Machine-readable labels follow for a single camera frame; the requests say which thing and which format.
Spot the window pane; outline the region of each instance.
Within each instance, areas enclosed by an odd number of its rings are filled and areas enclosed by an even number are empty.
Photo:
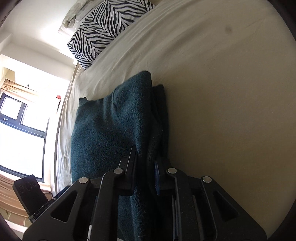
[[[42,178],[44,139],[0,123],[0,165]]]
[[[47,122],[48,115],[44,113],[44,110],[41,110],[36,105],[27,105],[22,119],[22,125],[45,132]]]
[[[16,120],[21,105],[21,102],[5,97],[0,113]]]

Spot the curtain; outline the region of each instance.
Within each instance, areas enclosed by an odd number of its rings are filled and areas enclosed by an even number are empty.
[[[0,174],[0,207],[27,218],[28,214],[12,188],[13,182],[13,180]]]
[[[26,104],[38,103],[40,101],[38,92],[7,79],[4,81],[0,90],[4,94]]]

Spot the black device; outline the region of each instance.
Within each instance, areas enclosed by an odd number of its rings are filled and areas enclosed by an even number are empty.
[[[48,202],[34,175],[14,181],[12,188],[29,216]]]
[[[90,241],[117,240],[118,197],[133,195],[136,161],[133,146],[118,168],[103,177],[77,180],[39,207],[23,241],[87,240],[90,223]],[[209,176],[188,177],[168,159],[158,158],[155,189],[159,198],[171,199],[170,240],[267,240],[265,231]]]

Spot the green towel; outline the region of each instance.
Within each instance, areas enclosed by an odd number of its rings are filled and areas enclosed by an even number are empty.
[[[159,239],[159,203],[154,160],[168,151],[168,114],[162,85],[152,87],[147,71],[131,77],[103,99],[79,99],[71,141],[72,180],[103,176],[118,167],[136,145],[136,187],[120,196],[118,237],[125,241]]]

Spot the mattress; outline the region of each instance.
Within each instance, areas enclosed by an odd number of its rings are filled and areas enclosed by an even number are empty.
[[[79,69],[62,109],[57,183],[71,183],[78,100],[142,70],[167,96],[169,158],[213,177],[270,236],[296,198],[296,42],[267,0],[163,0]]]

